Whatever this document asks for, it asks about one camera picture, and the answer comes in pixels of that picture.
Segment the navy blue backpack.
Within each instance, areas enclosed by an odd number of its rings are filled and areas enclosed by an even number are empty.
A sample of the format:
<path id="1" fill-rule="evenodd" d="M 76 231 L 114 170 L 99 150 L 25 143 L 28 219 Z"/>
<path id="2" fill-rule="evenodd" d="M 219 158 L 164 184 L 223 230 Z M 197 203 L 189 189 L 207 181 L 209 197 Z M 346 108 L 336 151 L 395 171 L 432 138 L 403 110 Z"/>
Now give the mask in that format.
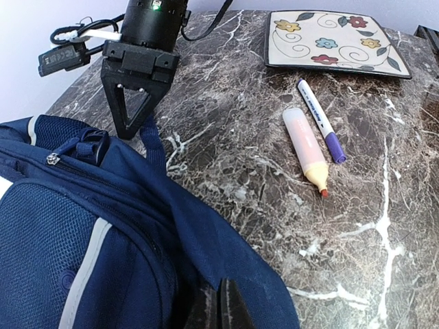
<path id="1" fill-rule="evenodd" d="M 168 177 L 152 117 L 140 135 L 145 155 L 74 119 L 1 124 L 1 327 L 185 328 L 229 279 L 254 328 L 297 328 L 277 272 Z"/>

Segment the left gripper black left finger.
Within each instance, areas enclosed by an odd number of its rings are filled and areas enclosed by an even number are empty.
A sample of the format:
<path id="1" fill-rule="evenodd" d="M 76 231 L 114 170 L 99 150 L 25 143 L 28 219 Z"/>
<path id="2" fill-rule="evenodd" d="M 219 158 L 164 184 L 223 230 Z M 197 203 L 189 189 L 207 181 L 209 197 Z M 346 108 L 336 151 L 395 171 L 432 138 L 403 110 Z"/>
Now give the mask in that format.
<path id="1" fill-rule="evenodd" d="M 211 286 L 203 286 L 194 300 L 185 329 L 217 329 L 220 326 L 218 315 L 217 291 Z"/>

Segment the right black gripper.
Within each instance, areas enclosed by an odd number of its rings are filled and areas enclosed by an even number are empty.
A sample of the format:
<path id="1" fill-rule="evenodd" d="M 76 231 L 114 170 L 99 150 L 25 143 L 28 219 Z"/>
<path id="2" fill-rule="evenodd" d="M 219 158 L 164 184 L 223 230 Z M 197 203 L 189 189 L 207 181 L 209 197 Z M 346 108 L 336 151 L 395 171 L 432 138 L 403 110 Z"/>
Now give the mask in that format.
<path id="1" fill-rule="evenodd" d="M 101 80 L 117 136 L 132 139 L 170 89 L 180 56 L 111 40 L 102 55 Z M 127 102 L 125 89 L 132 90 Z"/>

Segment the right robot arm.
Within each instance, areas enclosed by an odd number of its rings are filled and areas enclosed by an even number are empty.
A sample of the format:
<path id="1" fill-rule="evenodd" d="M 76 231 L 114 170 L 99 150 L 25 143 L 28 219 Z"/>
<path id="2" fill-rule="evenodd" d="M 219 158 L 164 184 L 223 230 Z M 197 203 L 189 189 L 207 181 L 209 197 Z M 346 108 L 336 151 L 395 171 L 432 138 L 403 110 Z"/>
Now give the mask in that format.
<path id="1" fill-rule="evenodd" d="M 119 138 L 133 138 L 171 88 L 186 9 L 186 1 L 130 1 L 120 40 L 104 43 L 101 80 Z"/>

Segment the pink highlighter pen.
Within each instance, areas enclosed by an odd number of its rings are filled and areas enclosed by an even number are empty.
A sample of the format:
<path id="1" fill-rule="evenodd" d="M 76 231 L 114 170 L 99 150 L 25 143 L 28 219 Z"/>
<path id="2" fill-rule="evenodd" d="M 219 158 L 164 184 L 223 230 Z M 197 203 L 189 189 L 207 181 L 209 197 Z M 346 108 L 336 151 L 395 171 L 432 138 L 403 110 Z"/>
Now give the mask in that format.
<path id="1" fill-rule="evenodd" d="M 305 113 L 300 108 L 287 108 L 283 111 L 283 122 L 304 176 L 318 188 L 321 196 L 328 197 L 329 166 Z"/>

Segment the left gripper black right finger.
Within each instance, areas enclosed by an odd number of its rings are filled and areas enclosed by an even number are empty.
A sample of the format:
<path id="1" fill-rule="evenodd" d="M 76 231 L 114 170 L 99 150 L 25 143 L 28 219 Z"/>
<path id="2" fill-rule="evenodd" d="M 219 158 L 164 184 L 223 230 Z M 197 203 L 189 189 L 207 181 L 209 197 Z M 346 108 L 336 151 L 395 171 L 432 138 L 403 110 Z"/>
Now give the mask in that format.
<path id="1" fill-rule="evenodd" d="M 222 280 L 219 291 L 219 328 L 254 328 L 237 283 L 234 280 Z"/>

